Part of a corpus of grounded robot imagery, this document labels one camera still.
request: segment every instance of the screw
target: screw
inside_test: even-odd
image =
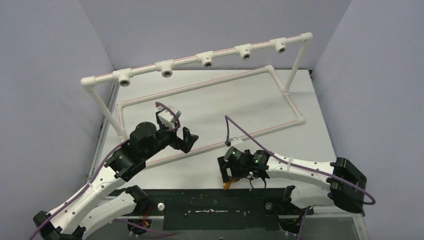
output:
[[[162,202],[161,202],[161,203],[159,203],[159,204],[157,205],[157,210],[159,210],[159,211],[163,211],[163,210],[165,210],[165,204],[163,204]]]
[[[265,203],[265,209],[266,210],[272,210],[273,209],[273,204],[271,202]]]

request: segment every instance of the white table surface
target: white table surface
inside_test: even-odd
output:
[[[170,78],[159,72],[135,76],[128,87],[119,89],[116,102],[139,98],[187,85],[217,79],[246,70],[176,70]],[[290,70],[277,70],[276,73],[285,83]],[[290,89],[290,96],[303,114],[306,122],[277,132],[269,133],[257,140],[269,150],[284,156],[313,162],[335,160],[335,153],[325,125],[317,97],[307,70],[299,70]],[[212,85],[157,100],[126,106],[123,119],[127,137],[137,124],[152,122],[156,124],[154,102],[172,105],[182,112],[182,127],[199,135],[193,149],[222,142],[226,137],[224,115],[230,116],[247,132],[295,120],[295,115],[280,94],[269,73],[261,73],[217,85]],[[230,137],[243,134],[235,127],[230,128]],[[119,143],[118,136],[109,126],[101,157]],[[243,145],[251,152],[259,149],[251,140]],[[221,189],[222,178],[217,157],[223,156],[227,147],[218,148],[192,157],[149,168],[149,162],[181,153],[167,147],[147,161],[147,168],[134,176],[123,187],[139,185],[142,189]],[[252,181],[255,188],[263,188],[258,179]],[[305,185],[289,179],[268,179],[268,188],[284,188],[288,185]],[[243,179],[233,183],[231,188],[250,188],[249,181]]]

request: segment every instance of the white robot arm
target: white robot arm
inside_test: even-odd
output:
[[[156,105],[161,106],[160,111],[156,113],[159,130],[151,122],[137,125],[129,140],[100,164],[99,171],[88,185],[58,207],[49,212],[40,211],[34,216],[33,221],[38,227],[37,230],[45,240],[85,239],[111,220],[129,214],[135,208],[142,208],[141,204],[147,206],[147,195],[138,186],[127,188],[117,198],[98,205],[110,193],[143,170],[146,161],[153,155],[167,146],[188,153],[199,139],[199,136],[190,134],[190,130],[186,127],[182,128],[183,139],[179,138],[178,116],[181,113],[172,106],[166,107],[160,102],[156,102]]]
[[[224,156],[217,159],[222,180],[224,183],[242,178],[295,180],[310,184],[306,187],[286,187],[287,200],[300,209],[308,206],[335,205],[351,213],[363,211],[364,194],[335,179],[343,179],[344,182],[347,181],[358,188],[365,189],[367,178],[349,160],[338,157],[335,162],[312,162],[276,153],[274,156],[286,161],[287,164],[270,156],[264,150],[257,150],[251,154],[249,150],[242,152],[232,146]],[[297,166],[317,170],[323,174]]]

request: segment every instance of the gray wall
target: gray wall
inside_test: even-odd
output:
[[[368,177],[371,239],[424,239],[424,2],[354,0],[313,71],[335,151]]]
[[[179,59],[206,51],[313,33],[301,68],[313,69],[351,0],[80,0],[116,69]],[[242,61],[227,56],[215,69],[291,69],[299,45]],[[184,69],[202,68],[200,64]]]
[[[77,1],[1,1],[0,239],[28,239],[82,186],[102,115],[80,79],[112,70]]]

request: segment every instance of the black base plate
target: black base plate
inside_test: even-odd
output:
[[[164,216],[163,230],[280,229],[278,215],[299,215],[301,209],[283,202],[285,188],[268,189],[161,189],[144,190],[150,216]],[[265,203],[272,202],[273,210]],[[159,211],[159,203],[165,210]],[[128,216],[142,216],[133,212]]]

